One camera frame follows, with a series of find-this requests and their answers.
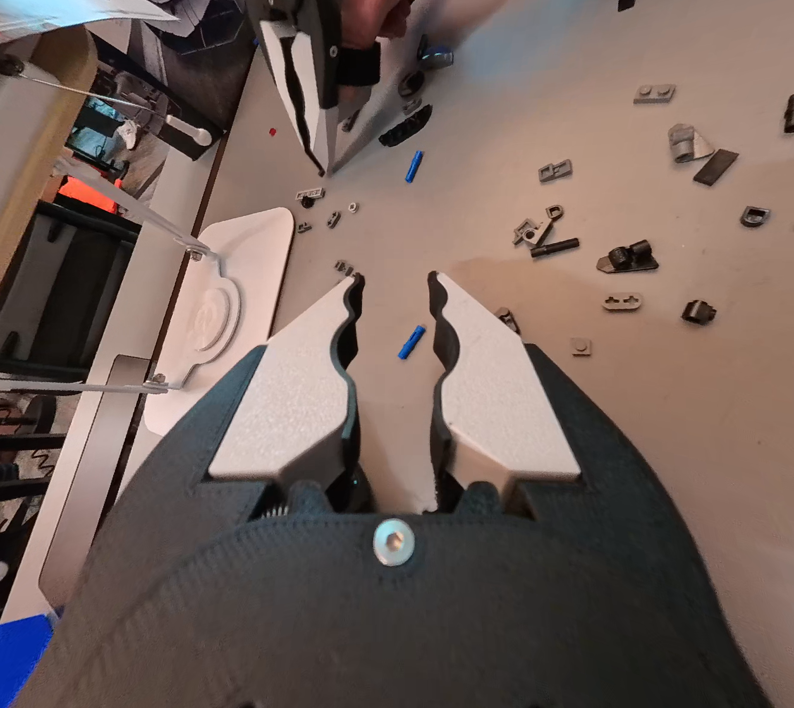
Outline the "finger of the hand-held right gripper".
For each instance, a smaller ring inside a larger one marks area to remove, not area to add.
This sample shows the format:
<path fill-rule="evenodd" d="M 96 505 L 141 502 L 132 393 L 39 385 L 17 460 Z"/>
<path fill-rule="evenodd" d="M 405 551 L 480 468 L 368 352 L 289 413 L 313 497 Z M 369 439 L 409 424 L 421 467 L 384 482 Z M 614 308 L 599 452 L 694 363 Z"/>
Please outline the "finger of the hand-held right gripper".
<path fill-rule="evenodd" d="M 298 33 L 292 43 L 292 66 L 297 77 L 297 95 L 293 99 L 294 128 L 304 152 L 318 167 L 320 175 L 330 175 L 336 161 L 337 131 L 356 121 L 372 96 L 372 89 L 380 82 L 381 44 L 376 41 L 369 50 L 331 48 L 315 66 L 315 53 L 310 37 Z M 323 98 L 323 82 L 330 80 L 330 88 L 338 92 L 332 68 L 354 69 L 372 78 L 368 86 L 351 86 L 350 96 L 336 96 L 335 101 Z"/>
<path fill-rule="evenodd" d="M 325 114 L 320 106 L 310 37 L 283 21 L 260 22 L 261 48 L 305 154 L 326 174 Z"/>

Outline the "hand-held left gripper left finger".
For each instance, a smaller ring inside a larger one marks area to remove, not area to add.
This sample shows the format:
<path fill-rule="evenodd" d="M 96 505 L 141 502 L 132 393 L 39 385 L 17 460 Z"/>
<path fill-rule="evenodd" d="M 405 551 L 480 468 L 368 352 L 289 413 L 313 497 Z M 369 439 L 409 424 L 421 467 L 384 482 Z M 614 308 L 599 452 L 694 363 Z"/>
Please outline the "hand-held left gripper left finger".
<path fill-rule="evenodd" d="M 278 331 L 226 429 L 208 474 L 286 493 L 311 480 L 340 512 L 366 510 L 361 425 L 348 367 L 358 352 L 364 276 L 353 273 Z"/>

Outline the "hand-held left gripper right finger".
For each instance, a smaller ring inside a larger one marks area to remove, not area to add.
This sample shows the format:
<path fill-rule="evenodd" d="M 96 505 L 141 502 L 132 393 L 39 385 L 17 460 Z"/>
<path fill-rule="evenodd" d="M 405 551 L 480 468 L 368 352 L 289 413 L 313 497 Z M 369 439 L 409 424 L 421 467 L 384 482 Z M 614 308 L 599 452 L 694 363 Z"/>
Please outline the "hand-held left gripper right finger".
<path fill-rule="evenodd" d="M 520 335 L 447 274 L 427 281 L 443 367 L 430 422 L 437 511 L 475 483 L 505 505 L 523 482 L 576 482 L 581 467 Z"/>

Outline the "scattered loose lego pieces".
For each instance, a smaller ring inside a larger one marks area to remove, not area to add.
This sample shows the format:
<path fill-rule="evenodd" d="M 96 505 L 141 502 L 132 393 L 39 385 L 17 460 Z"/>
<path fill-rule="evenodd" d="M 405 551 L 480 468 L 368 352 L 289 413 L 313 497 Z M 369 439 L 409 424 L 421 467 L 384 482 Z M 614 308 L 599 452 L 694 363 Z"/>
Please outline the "scattered loose lego pieces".
<path fill-rule="evenodd" d="M 299 235 L 274 331 L 338 282 L 333 257 L 366 277 L 360 340 L 395 353 L 426 323 L 425 273 L 546 327 L 581 316 L 596 286 L 640 285 L 682 262 L 705 270 L 672 300 L 706 289 L 719 224 L 715 195 L 691 179 L 713 156 L 679 163 L 668 130 L 737 152 L 792 150 L 779 110 L 792 84 L 792 0 L 435 0 L 456 36 L 452 67 L 422 94 L 433 110 L 403 144 L 372 144 L 320 203 L 359 201 L 336 232 Z"/>

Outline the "white booklet stand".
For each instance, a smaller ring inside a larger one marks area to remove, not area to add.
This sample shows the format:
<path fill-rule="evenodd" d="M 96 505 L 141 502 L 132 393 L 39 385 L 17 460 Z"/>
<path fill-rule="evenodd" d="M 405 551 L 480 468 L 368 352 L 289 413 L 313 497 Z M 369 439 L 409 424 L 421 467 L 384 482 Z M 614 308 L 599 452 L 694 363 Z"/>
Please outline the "white booklet stand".
<path fill-rule="evenodd" d="M 76 177 L 126 208 L 175 242 L 191 261 L 179 287 L 157 366 L 163 383 L 151 379 L 154 396 L 144 424 L 164 435 L 246 352 L 264 344 L 279 299 L 292 246 L 294 217 L 284 207 L 224 220 L 192 236 L 185 225 L 115 187 L 86 163 L 63 154 L 45 170 Z"/>

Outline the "orange plastic object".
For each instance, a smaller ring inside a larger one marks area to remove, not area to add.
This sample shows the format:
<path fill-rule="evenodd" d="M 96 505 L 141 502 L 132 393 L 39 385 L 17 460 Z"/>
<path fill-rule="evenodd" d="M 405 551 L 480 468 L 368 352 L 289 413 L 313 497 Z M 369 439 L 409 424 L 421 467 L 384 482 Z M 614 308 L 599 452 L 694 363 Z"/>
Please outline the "orange plastic object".
<path fill-rule="evenodd" d="M 86 205 L 102 209 L 112 215 L 118 215 L 118 204 L 102 192 L 85 184 L 77 177 L 66 176 L 55 196 L 57 199 L 69 198 Z"/>

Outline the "blue plastic bin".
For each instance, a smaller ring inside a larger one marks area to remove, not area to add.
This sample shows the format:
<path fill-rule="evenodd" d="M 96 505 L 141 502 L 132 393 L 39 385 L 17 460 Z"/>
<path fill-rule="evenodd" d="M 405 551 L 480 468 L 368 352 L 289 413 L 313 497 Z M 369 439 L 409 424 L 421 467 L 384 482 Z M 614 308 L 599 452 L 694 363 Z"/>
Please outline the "blue plastic bin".
<path fill-rule="evenodd" d="M 14 702 L 53 638 L 58 614 L 1 623 L 1 707 Z"/>

